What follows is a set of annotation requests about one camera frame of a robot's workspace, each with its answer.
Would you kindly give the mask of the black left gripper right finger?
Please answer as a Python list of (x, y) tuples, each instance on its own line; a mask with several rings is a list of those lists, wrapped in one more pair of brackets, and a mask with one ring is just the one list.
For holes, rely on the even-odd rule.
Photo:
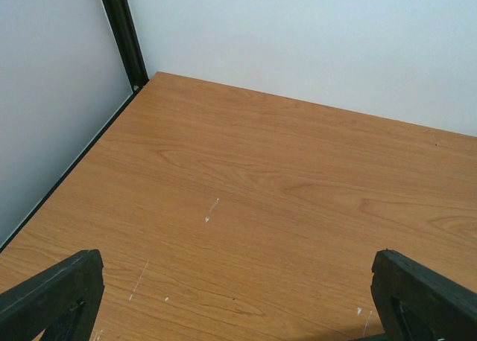
[(391, 249), (378, 251), (371, 294), (383, 340), (475, 340), (476, 293)]

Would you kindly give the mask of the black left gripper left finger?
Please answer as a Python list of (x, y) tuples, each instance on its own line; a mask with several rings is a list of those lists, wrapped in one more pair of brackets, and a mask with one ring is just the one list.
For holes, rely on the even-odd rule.
[(88, 340), (104, 293), (97, 249), (81, 250), (1, 294), (2, 340)]

